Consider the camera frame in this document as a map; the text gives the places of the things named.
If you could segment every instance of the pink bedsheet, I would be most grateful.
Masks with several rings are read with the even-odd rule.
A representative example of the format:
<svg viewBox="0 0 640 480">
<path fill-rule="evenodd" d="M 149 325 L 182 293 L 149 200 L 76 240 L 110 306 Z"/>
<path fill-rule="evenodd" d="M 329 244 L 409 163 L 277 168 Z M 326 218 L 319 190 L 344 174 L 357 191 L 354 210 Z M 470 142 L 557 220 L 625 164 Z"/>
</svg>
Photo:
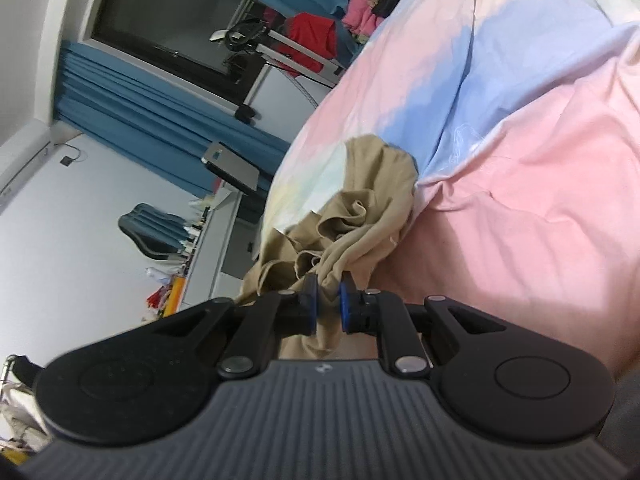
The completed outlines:
<svg viewBox="0 0 640 480">
<path fill-rule="evenodd" d="M 640 350 L 640 33 L 506 118 L 489 150 L 423 187 L 371 286 L 445 294 L 594 354 Z"/>
</svg>

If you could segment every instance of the bed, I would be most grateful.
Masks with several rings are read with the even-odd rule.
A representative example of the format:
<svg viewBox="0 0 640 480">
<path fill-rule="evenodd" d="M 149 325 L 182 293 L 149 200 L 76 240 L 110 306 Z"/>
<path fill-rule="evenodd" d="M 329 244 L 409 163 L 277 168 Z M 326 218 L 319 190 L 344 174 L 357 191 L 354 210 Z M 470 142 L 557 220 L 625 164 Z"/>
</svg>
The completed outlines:
<svg viewBox="0 0 640 480">
<path fill-rule="evenodd" d="M 368 286 L 445 294 L 622 374 L 640 350 L 639 19 L 640 0 L 401 0 L 290 147 L 263 240 L 345 191 L 350 142 L 373 134 L 415 176 Z"/>
</svg>

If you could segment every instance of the metal rod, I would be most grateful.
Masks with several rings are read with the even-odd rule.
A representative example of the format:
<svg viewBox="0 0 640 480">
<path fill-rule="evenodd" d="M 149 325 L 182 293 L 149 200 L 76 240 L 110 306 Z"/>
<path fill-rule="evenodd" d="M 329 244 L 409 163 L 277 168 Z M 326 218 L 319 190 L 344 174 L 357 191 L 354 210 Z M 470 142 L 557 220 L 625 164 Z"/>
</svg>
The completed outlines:
<svg viewBox="0 0 640 480">
<path fill-rule="evenodd" d="M 4 366 L 2 366 L 2 375 L 0 375 L 0 402 L 4 398 L 3 386 L 9 382 L 9 373 L 14 366 L 14 361 L 18 358 L 17 355 L 11 354 L 4 360 Z"/>
<path fill-rule="evenodd" d="M 337 81 L 330 81 L 329 79 L 326 79 L 321 75 L 318 75 L 317 73 L 312 72 L 307 67 L 302 66 L 300 65 L 300 63 L 296 63 L 295 61 L 293 61 L 290 57 L 284 56 L 283 54 L 276 52 L 275 50 L 271 50 L 270 48 L 264 46 L 263 44 L 258 45 L 256 50 L 261 54 L 266 54 L 267 56 L 275 59 L 276 61 L 279 61 L 280 63 L 284 63 L 285 65 L 290 66 L 293 70 L 296 70 L 297 72 L 300 72 L 301 74 L 307 76 L 309 79 L 313 79 L 314 81 L 317 81 L 323 85 L 327 85 L 333 88 L 337 83 Z"/>
<path fill-rule="evenodd" d="M 316 54 L 313 50 L 309 50 L 306 46 L 302 46 L 299 43 L 296 43 L 295 41 L 290 40 L 286 36 L 283 36 L 282 34 L 278 34 L 277 32 L 270 30 L 269 36 L 271 36 L 274 40 L 279 41 L 280 43 L 284 43 L 285 45 L 288 45 L 291 48 L 295 48 L 299 52 L 302 52 L 302 54 L 304 54 L 305 56 L 309 56 L 311 59 L 315 59 L 317 62 L 320 62 L 323 65 L 332 68 L 334 71 L 341 68 L 340 65 L 334 63 L 333 61 L 330 61 L 329 59 L 325 59 L 319 54 Z"/>
<path fill-rule="evenodd" d="M 226 28 L 232 28 L 238 21 L 240 21 L 240 17 L 246 12 L 249 5 L 253 2 L 254 0 L 240 0 L 240 4 L 236 7 L 236 12 L 234 12 L 234 15 L 229 20 L 229 24 Z"/>
</svg>

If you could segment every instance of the metal pin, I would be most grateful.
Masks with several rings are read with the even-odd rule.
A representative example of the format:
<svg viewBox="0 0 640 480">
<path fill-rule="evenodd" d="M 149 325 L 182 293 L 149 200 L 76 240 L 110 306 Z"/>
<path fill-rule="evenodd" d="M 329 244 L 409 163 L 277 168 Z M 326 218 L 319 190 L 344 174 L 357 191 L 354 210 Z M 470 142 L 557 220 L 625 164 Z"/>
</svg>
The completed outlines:
<svg viewBox="0 0 640 480">
<path fill-rule="evenodd" d="M 228 357 L 220 364 L 220 367 L 230 374 L 242 374 L 248 372 L 254 366 L 254 362 L 243 355 Z"/>
<path fill-rule="evenodd" d="M 405 355 L 396 361 L 396 369 L 401 374 L 415 374 L 426 370 L 429 363 L 416 355 Z"/>
</svg>

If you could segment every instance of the white wall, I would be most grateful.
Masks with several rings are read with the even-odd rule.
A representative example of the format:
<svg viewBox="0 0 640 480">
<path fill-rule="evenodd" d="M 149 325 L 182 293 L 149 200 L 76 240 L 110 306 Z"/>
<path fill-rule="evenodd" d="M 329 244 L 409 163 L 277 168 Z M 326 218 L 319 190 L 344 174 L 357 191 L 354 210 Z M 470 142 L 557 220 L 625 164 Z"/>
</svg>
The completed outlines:
<svg viewBox="0 0 640 480">
<path fill-rule="evenodd" d="M 297 80 L 318 103 L 330 91 L 303 76 Z M 255 126 L 287 142 L 293 142 L 315 109 L 280 70 L 272 67 L 249 105 L 256 111 Z"/>
<path fill-rule="evenodd" d="M 133 328 L 158 288 L 117 226 L 136 204 L 191 213 L 189 193 L 87 136 L 60 147 L 0 214 L 0 360 L 45 365 L 72 348 Z"/>
<path fill-rule="evenodd" d="M 33 116 L 40 35 L 48 0 L 0 0 L 0 144 Z"/>
<path fill-rule="evenodd" d="M 50 144 L 50 128 L 32 119 L 0 146 L 0 214 L 40 164 L 34 157 Z"/>
</svg>

